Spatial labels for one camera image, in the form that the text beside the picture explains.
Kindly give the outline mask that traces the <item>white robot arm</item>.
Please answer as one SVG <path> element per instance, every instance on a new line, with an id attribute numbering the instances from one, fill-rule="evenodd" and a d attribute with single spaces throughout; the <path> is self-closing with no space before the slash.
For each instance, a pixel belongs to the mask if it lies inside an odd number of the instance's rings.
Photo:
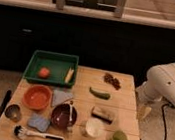
<path id="1" fill-rule="evenodd" d="M 145 118 L 151 112 L 151 104 L 162 98 L 175 106 L 175 62 L 152 66 L 146 76 L 146 81 L 135 89 L 138 120 Z"/>

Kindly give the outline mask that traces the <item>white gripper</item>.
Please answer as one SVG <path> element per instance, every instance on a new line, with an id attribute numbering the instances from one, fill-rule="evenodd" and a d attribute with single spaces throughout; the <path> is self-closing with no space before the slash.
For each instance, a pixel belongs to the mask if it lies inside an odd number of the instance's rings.
<path id="1" fill-rule="evenodd" d="M 142 120 L 145 119 L 149 113 L 151 113 L 151 108 L 147 105 L 158 102 L 161 95 L 149 82 L 144 82 L 139 87 L 137 87 L 135 91 L 137 96 L 137 104 L 142 106 L 137 119 Z"/>

